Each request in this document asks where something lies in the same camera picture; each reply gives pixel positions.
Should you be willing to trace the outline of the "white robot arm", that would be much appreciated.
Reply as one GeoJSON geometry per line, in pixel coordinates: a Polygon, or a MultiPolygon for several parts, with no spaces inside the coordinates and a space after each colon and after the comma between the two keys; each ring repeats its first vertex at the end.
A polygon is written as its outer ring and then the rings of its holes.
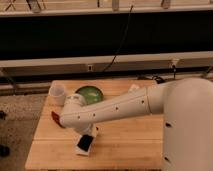
{"type": "Polygon", "coordinates": [[[213,82],[187,78],[81,106],[69,97],[60,124],[79,133],[94,123],[162,114],[162,171],[213,171],[213,82]]]}

